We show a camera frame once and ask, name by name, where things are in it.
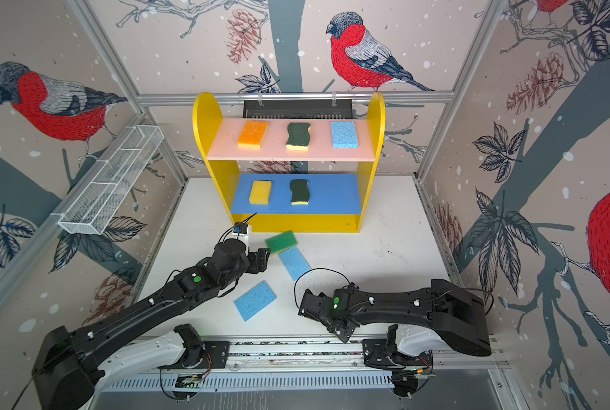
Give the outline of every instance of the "white tabletop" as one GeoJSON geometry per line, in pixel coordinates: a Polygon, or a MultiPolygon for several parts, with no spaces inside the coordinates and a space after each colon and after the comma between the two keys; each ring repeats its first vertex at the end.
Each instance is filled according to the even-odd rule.
{"type": "MultiPolygon", "coordinates": [[[[212,180],[189,180],[139,299],[163,286],[173,269],[192,267],[211,256],[214,244],[230,225],[212,180]]],[[[250,249],[265,247],[264,240],[273,235],[252,234],[250,249]]],[[[296,239],[310,267],[342,272],[362,291],[413,291],[430,286],[431,279],[448,278],[410,176],[375,178],[359,234],[296,234],[296,239]]],[[[315,295],[325,292],[331,296],[345,284],[333,272],[310,272],[300,280],[296,298],[300,303],[308,287],[315,295]]],[[[282,261],[272,255],[265,272],[244,274],[237,288],[224,298],[209,300],[147,335],[158,336],[180,324],[192,324],[204,337],[328,335],[322,324],[298,316],[293,290],[294,282],[282,261]],[[268,283],[276,300],[244,322],[234,300],[261,281],[268,283]]],[[[355,335],[383,333],[387,326],[361,326],[355,335]]]]}

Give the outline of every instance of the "blue sponge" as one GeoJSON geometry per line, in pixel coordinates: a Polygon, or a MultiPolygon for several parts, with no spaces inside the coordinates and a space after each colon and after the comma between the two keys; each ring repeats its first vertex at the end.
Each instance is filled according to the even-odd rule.
{"type": "Polygon", "coordinates": [[[333,148],[358,147],[358,134],[355,131],[354,121],[332,121],[330,128],[333,131],[333,148]]]}
{"type": "Polygon", "coordinates": [[[307,261],[305,261],[303,255],[295,246],[278,254],[278,256],[284,264],[284,267],[287,268],[289,276],[291,276],[291,279],[293,279],[294,281],[303,276],[305,272],[309,271],[309,265],[307,261]]]}
{"type": "Polygon", "coordinates": [[[255,316],[275,299],[275,294],[271,291],[266,282],[262,282],[248,291],[248,293],[235,300],[234,304],[239,310],[241,317],[243,317],[243,321],[247,322],[248,319],[255,316]]]}

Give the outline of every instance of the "pink shelf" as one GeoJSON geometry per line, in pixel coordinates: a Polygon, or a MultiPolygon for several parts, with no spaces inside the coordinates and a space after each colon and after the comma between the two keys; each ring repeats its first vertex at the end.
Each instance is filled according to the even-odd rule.
{"type": "Polygon", "coordinates": [[[208,160],[233,161],[371,161],[374,151],[366,120],[354,121],[358,134],[358,148],[333,148],[330,119],[257,119],[268,121],[261,150],[244,150],[237,147],[237,140],[248,119],[223,119],[216,138],[207,153],[208,160]],[[287,125],[289,123],[309,123],[309,149],[307,151],[287,150],[287,125]]]}

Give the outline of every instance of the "yellow sponge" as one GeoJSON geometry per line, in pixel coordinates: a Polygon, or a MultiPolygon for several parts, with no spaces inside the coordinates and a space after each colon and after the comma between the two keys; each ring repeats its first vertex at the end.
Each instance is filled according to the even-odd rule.
{"type": "Polygon", "coordinates": [[[267,128],[268,122],[266,121],[247,121],[241,136],[237,140],[237,146],[239,148],[259,150],[267,128]]]}
{"type": "Polygon", "coordinates": [[[254,181],[252,183],[251,197],[249,198],[251,205],[268,205],[270,197],[271,181],[254,181]]]}

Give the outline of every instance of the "rectangular sponge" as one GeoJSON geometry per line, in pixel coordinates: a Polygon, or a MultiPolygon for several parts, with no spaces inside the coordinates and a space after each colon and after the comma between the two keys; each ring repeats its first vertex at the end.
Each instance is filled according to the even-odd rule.
{"type": "Polygon", "coordinates": [[[357,148],[358,134],[355,131],[355,121],[332,121],[333,148],[357,148]]]}
{"type": "Polygon", "coordinates": [[[280,252],[288,250],[296,245],[298,245],[298,242],[296,242],[296,237],[292,231],[271,236],[266,240],[266,246],[271,249],[271,255],[277,255],[280,252]]]}
{"type": "Polygon", "coordinates": [[[298,247],[293,247],[291,249],[285,250],[280,255],[280,260],[285,268],[287,268],[287,272],[289,272],[289,276],[291,279],[296,281],[296,279],[303,276],[303,274],[309,271],[309,264],[303,258],[301,251],[298,247]]]}
{"type": "Polygon", "coordinates": [[[260,310],[267,307],[276,299],[276,295],[271,291],[266,282],[261,282],[252,288],[248,293],[234,301],[237,310],[241,314],[244,322],[255,316],[260,310]]]}
{"type": "Polygon", "coordinates": [[[307,151],[309,148],[309,123],[289,123],[287,150],[307,151]]]}
{"type": "Polygon", "coordinates": [[[249,150],[259,150],[267,128],[268,122],[266,121],[247,121],[237,140],[237,146],[249,150]]]}
{"type": "Polygon", "coordinates": [[[251,197],[248,201],[252,205],[268,205],[268,200],[271,197],[271,184],[271,181],[254,181],[251,197]]]}
{"type": "Polygon", "coordinates": [[[289,188],[291,189],[292,205],[309,204],[309,189],[307,188],[307,179],[293,179],[289,183],[289,188]]]}

